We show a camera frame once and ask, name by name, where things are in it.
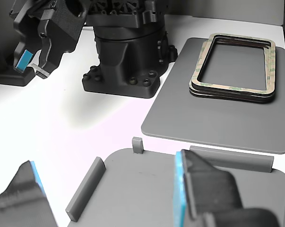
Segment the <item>black textured gripper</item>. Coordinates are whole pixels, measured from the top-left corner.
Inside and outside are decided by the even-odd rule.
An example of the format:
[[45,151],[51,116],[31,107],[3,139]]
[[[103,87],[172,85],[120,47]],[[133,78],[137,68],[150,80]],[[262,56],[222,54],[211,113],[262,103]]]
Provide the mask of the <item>black textured gripper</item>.
[[35,74],[46,79],[72,52],[87,16],[86,0],[15,0],[9,16],[20,34],[14,50],[14,69],[24,72],[41,49]]

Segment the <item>angular gripper finger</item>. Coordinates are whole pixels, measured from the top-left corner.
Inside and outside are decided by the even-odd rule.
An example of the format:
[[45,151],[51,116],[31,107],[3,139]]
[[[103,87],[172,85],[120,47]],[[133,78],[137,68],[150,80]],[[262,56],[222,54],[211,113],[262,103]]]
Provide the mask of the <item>angular gripper finger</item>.
[[244,208],[234,176],[182,149],[174,159],[174,226],[277,227],[267,209]]
[[56,226],[35,163],[28,160],[0,194],[0,227]]

